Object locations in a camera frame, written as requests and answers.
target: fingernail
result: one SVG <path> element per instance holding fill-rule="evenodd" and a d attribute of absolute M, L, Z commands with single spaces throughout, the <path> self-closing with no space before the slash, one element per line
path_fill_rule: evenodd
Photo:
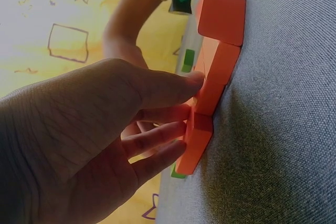
<path fill-rule="evenodd" d="M 194 82 L 196 82 L 199 85 L 203 84 L 205 75 L 202 72 L 193 71 L 191 73 L 186 74 L 186 76 L 190 79 L 192 79 Z"/>

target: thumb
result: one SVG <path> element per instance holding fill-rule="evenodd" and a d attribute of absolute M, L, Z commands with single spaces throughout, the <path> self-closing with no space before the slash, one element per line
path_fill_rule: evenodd
<path fill-rule="evenodd" d="M 162 108 L 186 102 L 202 87 L 204 74 L 192 72 L 186 77 L 139 69 L 139 82 L 134 86 L 141 98 L 141 108 Z"/>

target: wooden block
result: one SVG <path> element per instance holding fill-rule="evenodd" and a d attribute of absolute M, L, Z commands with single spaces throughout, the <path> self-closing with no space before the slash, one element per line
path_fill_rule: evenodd
<path fill-rule="evenodd" d="M 212 117 L 197 114 L 192 109 L 187 122 L 186 133 L 183 137 L 187 148 L 183 155 L 176 161 L 175 170 L 177 173 L 185 175 L 194 173 L 212 134 Z"/>
<path fill-rule="evenodd" d="M 201 90 L 194 97 L 195 112 L 212 116 L 220 100 L 224 85 L 205 80 Z"/>
<path fill-rule="evenodd" d="M 181 178 L 181 179 L 183 179 L 183 178 L 186 178 L 186 177 L 187 177 L 186 175 L 177 173 L 175 169 L 176 169 L 176 163 L 172 164 L 172 166 L 171 166 L 171 170 L 170 170 L 171 173 L 170 173 L 170 176 L 171 176 L 172 178 Z"/>
<path fill-rule="evenodd" d="M 224 90 L 223 84 L 210 81 L 205 73 L 203 49 L 201 49 L 195 66 L 195 71 L 205 74 L 204 84 L 194 97 L 195 112 L 202 115 L 212 116 Z"/>
<path fill-rule="evenodd" d="M 241 46 L 244 37 L 246 0 L 200 0 L 196 7 L 198 33 Z"/>
<path fill-rule="evenodd" d="M 202 51 L 207 81 L 227 85 L 236 66 L 240 47 L 204 37 Z"/>

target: orange cube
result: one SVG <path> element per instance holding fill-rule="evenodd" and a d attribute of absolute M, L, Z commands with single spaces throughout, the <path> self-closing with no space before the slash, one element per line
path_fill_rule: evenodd
<path fill-rule="evenodd" d="M 212 134 L 212 118 L 191 111 L 190 118 L 187 121 L 186 133 L 183 138 L 187 144 L 187 148 L 183 155 L 176 161 L 177 173 L 184 175 L 194 173 Z"/>
<path fill-rule="evenodd" d="M 202 51 L 207 81 L 227 85 L 236 66 L 240 47 L 204 37 Z"/>
<path fill-rule="evenodd" d="M 200 71 L 205 74 L 204 62 L 202 48 L 197 59 L 195 71 Z M 202 115 L 212 116 L 218 101 L 221 98 L 224 87 L 225 86 L 222 84 L 210 81 L 205 74 L 204 84 L 201 90 L 194 97 L 195 112 Z"/>
<path fill-rule="evenodd" d="M 235 46 L 243 44 L 246 0 L 199 0 L 198 33 Z"/>

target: fabric texture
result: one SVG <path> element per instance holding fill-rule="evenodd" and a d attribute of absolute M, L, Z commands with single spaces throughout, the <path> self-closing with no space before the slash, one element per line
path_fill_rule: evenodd
<path fill-rule="evenodd" d="M 194 175 L 156 223 L 336 223 L 336 0 L 247 0 L 240 59 Z"/>

